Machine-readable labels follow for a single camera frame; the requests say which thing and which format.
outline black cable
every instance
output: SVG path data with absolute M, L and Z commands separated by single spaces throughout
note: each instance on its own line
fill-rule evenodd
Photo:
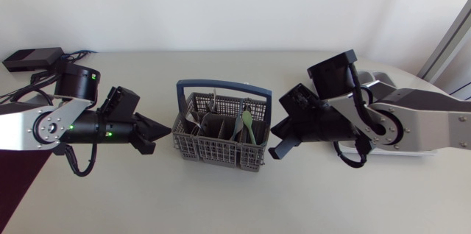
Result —
M 24 89 L 19 90 L 18 92 L 13 94 L 13 96 L 11 97 L 11 102 L 17 102 L 21 97 L 25 96 L 26 94 L 28 94 L 30 92 L 33 92 L 33 91 L 37 91 L 41 88 L 44 88 L 47 85 L 50 85 L 50 84 L 56 82 L 59 78 L 60 78 L 60 75 L 54 75 L 52 78 L 50 78 L 48 80 L 45 80 L 41 83 L 38 83 L 36 85 L 26 86 Z
M 65 145 L 65 156 L 67 157 L 68 164 L 71 166 L 72 171 L 78 177 L 85 177 L 90 174 L 93 166 L 95 165 L 96 160 L 96 143 L 92 144 L 91 147 L 91 157 L 89 160 L 88 167 L 84 171 L 80 171 L 79 166 L 77 164 L 77 158 L 75 157 L 74 148 L 69 145 Z
M 49 97 L 49 95 L 47 95 L 44 91 L 42 91 L 42 90 L 35 90 L 35 92 L 37 92 L 37 93 L 39 93 L 40 95 L 42 95 L 42 96 L 46 99 L 46 101 L 47 101 L 47 103 L 48 103 L 49 105 L 51 105 L 51 106 L 54 105 L 54 104 L 52 103 L 51 97 Z
M 27 89 L 27 90 L 31 90 L 31 91 L 35 91 L 34 86 L 36 86 L 36 84 L 30 84 L 30 85 L 28 85 L 28 86 L 26 86 L 26 87 L 22 87 L 22 88 L 19 88 L 18 90 L 10 91 L 10 92 L 7 93 L 7 94 L 1 95 L 1 96 L 0 96 L 0 99 L 1 99 L 1 98 L 4 98 L 4 97 L 7 97 L 7 98 L 4 99 L 3 101 L 1 101 L 0 104 L 4 104 L 5 102 L 11 100 L 11 98 L 13 98 L 14 95 L 16 95 L 16 94 L 17 94 L 18 92 L 20 92 L 20 91 L 25 91 L 26 89 Z
M 373 92 L 365 85 L 362 85 L 361 89 L 365 90 L 366 93 L 368 93 L 368 104 L 372 104 L 373 103 Z
M 340 150 L 339 142 L 334 141 L 333 142 L 333 148 L 336 150 L 337 155 L 350 167 L 358 169 L 363 167 L 363 165 L 366 162 L 366 155 L 365 154 L 360 154 L 360 161 L 354 161 L 349 159 L 348 157 L 345 157 L 344 153 Z
M 373 121 L 371 115 L 365 108 L 365 101 L 361 98 L 361 84 L 360 80 L 358 79 L 358 74 L 356 72 L 355 65 L 349 64 L 350 73 L 352 74 L 353 83 L 355 86 L 353 87 L 353 101 L 355 102 L 355 107 L 357 110 L 357 114 L 360 116 L 361 120 L 373 130 L 377 134 L 381 134 L 381 128 Z
M 469 83 L 467 83 L 467 84 L 465 84 L 465 85 L 462 85 L 458 90 L 453 91 L 452 93 L 450 93 L 450 95 L 453 95 L 453 94 L 457 93 L 458 91 L 460 91 L 462 88 L 465 88 L 465 87 L 468 86 L 469 84 L 471 84 L 471 82 L 469 82 Z

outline wire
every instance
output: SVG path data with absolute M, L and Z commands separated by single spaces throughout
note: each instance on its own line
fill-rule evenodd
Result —
M 47 85 L 50 85 L 54 82 L 56 82 L 60 78 L 60 75 L 55 74 L 52 78 L 43 81 L 41 83 L 38 83 L 36 85 L 29 85 L 26 86 L 24 89 L 19 90 L 15 94 L 12 95 L 11 97 L 11 102 L 17 102 L 21 97 L 25 96 L 26 94 L 32 92 L 32 91 L 37 91 L 41 88 L 46 87 Z
M 60 59 L 75 63 L 76 61 L 81 60 L 87 54 L 91 54 L 91 53 L 96 53 L 96 52 L 92 51 L 92 50 L 79 50 L 79 51 L 75 51 L 75 52 L 70 53 L 70 54 L 63 54 L 60 57 Z
M 39 93 L 40 95 L 42 95 L 42 96 L 46 99 L 46 101 L 47 101 L 47 103 L 48 103 L 49 105 L 51 105 L 51 106 L 54 105 L 54 104 L 52 103 L 51 97 L 49 97 L 49 95 L 47 95 L 44 91 L 42 91 L 42 90 L 35 90 L 35 92 L 37 92 L 37 93 Z
M 353 101 L 355 102 L 355 107 L 357 114 L 360 116 L 361 120 L 377 134 L 381 134 L 381 128 L 375 124 L 372 120 L 371 115 L 365 108 L 365 101 L 361 98 L 361 84 L 358 79 L 358 74 L 356 72 L 355 65 L 349 64 L 350 73 L 352 74 L 353 83 L 355 84 L 353 88 Z
M 3 101 L 1 101 L 0 104 L 4 104 L 5 102 L 11 100 L 13 97 L 15 97 L 16 95 L 18 95 L 19 93 L 25 92 L 25 93 L 21 94 L 21 96 L 19 96 L 18 99 L 21 98 L 22 96 L 24 96 L 25 94 L 28 94 L 28 93 L 30 93 L 30 92 L 32 92 L 32 91 L 36 91 L 36 89 L 39 90 L 40 88 L 43 88 L 43 87 L 45 87 L 45 86 L 47 86 L 47 85 L 50 85 L 50 84 L 52 84 L 52 82 L 55 82 L 55 81 L 56 81 L 56 79 L 55 79 L 55 80 L 52 81 L 51 83 L 43 85 L 45 82 L 48 82 L 50 79 L 45 80 L 45 81 L 42 81 L 42 82 L 39 82 L 39 83 L 36 83 L 36 84 L 30 84 L 30 85 L 28 85 L 28 86 L 26 86 L 26 87 L 19 88 L 18 90 L 15 90 L 15 91 L 10 91 L 9 93 L 0 96 L 0 99 L 1 99 L 1 98 L 4 98 L 4 97 L 7 97 L 7 98 L 4 99 Z
M 344 153 L 340 150 L 339 142 L 334 141 L 333 142 L 333 148 L 336 150 L 337 155 L 350 167 L 358 169 L 364 166 L 366 162 L 366 155 L 365 154 L 360 154 L 360 161 L 354 161 L 349 159 L 348 157 L 345 157 Z
M 362 85 L 360 88 L 362 90 L 365 90 L 366 93 L 368 93 L 368 104 L 372 104 L 373 103 L 373 92 L 367 86 L 364 86 L 364 85 Z
M 93 169 L 93 166 L 95 165 L 95 160 L 96 160 L 96 143 L 92 144 L 91 147 L 91 157 L 89 160 L 88 167 L 84 171 L 79 170 L 79 166 L 77 164 L 77 158 L 75 157 L 75 152 L 74 148 L 70 145 L 65 145 L 65 156 L 67 157 L 68 164 L 71 166 L 72 171 L 78 176 L 78 177 L 85 177 L 90 174 L 91 170 Z
M 471 82 L 469 82 L 469 83 L 467 83 L 467 84 L 465 84 L 465 85 L 462 85 L 460 88 L 458 88 L 458 90 L 453 91 L 452 93 L 450 93 L 450 95 L 453 95 L 453 94 L 457 93 L 458 91 L 460 91 L 462 88 L 465 88 L 465 87 L 468 86 L 469 84 L 471 84 Z

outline black box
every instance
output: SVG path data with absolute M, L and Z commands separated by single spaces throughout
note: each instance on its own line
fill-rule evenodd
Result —
M 44 49 L 22 49 L 3 61 L 9 72 L 48 69 L 64 54 L 60 47 Z

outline white table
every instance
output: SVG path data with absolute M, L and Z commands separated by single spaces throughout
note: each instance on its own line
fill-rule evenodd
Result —
M 272 125 L 286 117 L 277 101 L 306 68 L 329 52 L 141 52 L 94 54 L 78 62 L 102 73 L 100 105 L 112 86 L 141 96 L 137 111 L 171 127 L 179 79 L 249 82 L 273 91 Z M 406 72 L 360 60 L 358 69 L 388 71 L 400 87 L 426 88 Z M 0 93 L 31 73 L 0 68 Z M 268 147 L 280 139 L 270 135 Z M 81 168 L 90 146 L 75 146 Z M 91 175 L 72 174 L 51 156 L 5 233 L 469 233 L 471 152 L 433 157 L 370 155 L 352 169 L 330 143 L 303 143 L 282 160 L 268 152 L 258 173 L 183 160 L 171 135 L 153 155 L 100 145 Z

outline gray plastic basket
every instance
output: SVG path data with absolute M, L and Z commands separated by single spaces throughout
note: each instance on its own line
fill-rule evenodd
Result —
M 213 99 L 210 93 L 191 93 L 185 100 L 183 89 L 186 87 L 214 87 L 226 88 L 246 93 L 256 94 L 266 98 L 266 101 L 258 101 L 249 98 L 236 98 L 229 96 L 216 97 L 216 112 L 206 116 L 206 133 L 192 122 L 187 121 L 182 114 L 186 101 L 188 111 L 195 119 L 202 119 L 206 114 L 206 104 Z M 177 83 L 177 95 L 179 101 L 179 114 L 172 128 L 174 145 L 186 160 L 203 160 L 205 163 L 235 168 L 240 166 L 247 171 L 258 171 L 263 165 L 263 153 L 268 141 L 271 121 L 272 92 L 263 88 L 244 85 L 234 82 L 188 79 Z M 252 131 L 257 144 L 251 144 L 247 128 L 230 141 L 236 125 L 236 117 L 239 113 L 241 100 L 243 106 L 251 108 L 254 119 Z

